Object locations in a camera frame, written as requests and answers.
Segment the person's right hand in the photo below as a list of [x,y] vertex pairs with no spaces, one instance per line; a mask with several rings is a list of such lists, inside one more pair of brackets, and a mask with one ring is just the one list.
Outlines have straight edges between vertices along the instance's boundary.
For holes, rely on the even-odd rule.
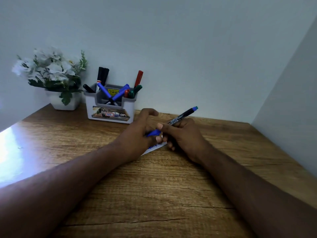
[[185,118],[172,126],[174,133],[172,135],[163,133],[163,142],[167,142],[172,150],[180,148],[190,160],[202,165],[211,144],[204,139],[194,120]]

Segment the person's left hand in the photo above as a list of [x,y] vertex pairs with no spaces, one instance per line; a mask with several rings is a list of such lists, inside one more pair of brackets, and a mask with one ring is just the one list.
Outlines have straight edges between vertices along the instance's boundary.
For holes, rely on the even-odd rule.
[[119,164],[136,160],[149,147],[156,145],[150,144],[150,137],[146,137],[146,134],[154,130],[147,123],[148,117],[158,115],[155,109],[142,109],[137,119],[112,142],[114,150],[119,152]]

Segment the black marker pen body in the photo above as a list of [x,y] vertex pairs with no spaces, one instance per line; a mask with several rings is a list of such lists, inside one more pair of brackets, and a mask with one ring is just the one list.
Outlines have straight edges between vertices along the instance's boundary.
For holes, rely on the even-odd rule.
[[184,113],[182,113],[181,115],[179,115],[178,117],[172,119],[171,121],[168,122],[168,124],[170,125],[174,125],[177,122],[179,122],[180,120],[184,119],[185,117],[191,115],[192,113],[194,113],[196,110],[198,110],[198,107],[195,106],[193,108],[190,108],[189,110],[185,111]]

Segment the person's right forearm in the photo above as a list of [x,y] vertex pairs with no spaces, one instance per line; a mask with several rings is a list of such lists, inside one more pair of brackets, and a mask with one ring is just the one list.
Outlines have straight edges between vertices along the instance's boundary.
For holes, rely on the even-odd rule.
[[200,147],[196,156],[259,237],[317,237],[316,208],[210,145]]

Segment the person's left forearm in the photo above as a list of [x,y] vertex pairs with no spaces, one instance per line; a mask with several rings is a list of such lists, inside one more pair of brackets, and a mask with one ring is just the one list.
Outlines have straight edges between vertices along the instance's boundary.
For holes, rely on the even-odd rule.
[[0,189],[0,238],[46,238],[110,171],[138,158],[112,142]]

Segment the white paper box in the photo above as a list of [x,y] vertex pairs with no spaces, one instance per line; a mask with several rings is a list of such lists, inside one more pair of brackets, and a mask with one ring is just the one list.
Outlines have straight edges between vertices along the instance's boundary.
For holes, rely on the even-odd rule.
[[159,149],[159,148],[162,148],[162,147],[164,147],[165,145],[167,145],[167,142],[163,142],[163,143],[161,143],[161,144],[156,144],[156,145],[154,145],[154,146],[151,146],[151,147],[149,147],[141,156],[143,156],[143,155],[145,155],[145,154],[148,154],[148,153],[150,153],[150,152],[152,152],[152,151],[155,151],[155,150],[157,150],[157,149]]

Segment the tall red marker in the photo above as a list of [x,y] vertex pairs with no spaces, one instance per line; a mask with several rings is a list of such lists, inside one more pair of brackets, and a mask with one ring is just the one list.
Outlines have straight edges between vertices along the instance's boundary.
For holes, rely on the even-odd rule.
[[138,74],[137,74],[137,78],[136,78],[135,84],[134,84],[134,88],[136,88],[138,85],[140,85],[142,76],[143,76],[143,71],[139,70]]

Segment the grey white pen holder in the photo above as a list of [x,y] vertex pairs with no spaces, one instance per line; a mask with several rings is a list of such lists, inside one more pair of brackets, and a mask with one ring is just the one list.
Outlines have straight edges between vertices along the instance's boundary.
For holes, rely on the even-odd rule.
[[110,121],[116,123],[131,124],[134,120],[134,106],[137,95],[134,99],[121,96],[115,100],[118,104],[110,105],[109,98],[102,91],[97,93],[83,92],[86,100],[88,118],[91,120]]

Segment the white flower pot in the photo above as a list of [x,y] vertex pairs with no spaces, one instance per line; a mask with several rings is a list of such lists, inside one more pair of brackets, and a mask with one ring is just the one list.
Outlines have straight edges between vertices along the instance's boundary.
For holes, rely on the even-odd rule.
[[45,90],[50,104],[56,110],[74,111],[81,102],[80,92],[54,92]]

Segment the white artificial flower bunch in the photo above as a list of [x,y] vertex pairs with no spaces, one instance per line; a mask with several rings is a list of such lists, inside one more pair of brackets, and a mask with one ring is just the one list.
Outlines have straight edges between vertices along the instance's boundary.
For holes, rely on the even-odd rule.
[[58,48],[49,47],[35,48],[31,58],[18,55],[11,71],[26,78],[33,87],[54,92],[81,93],[81,77],[87,66],[85,51],[81,50],[80,58],[76,58],[65,56]]

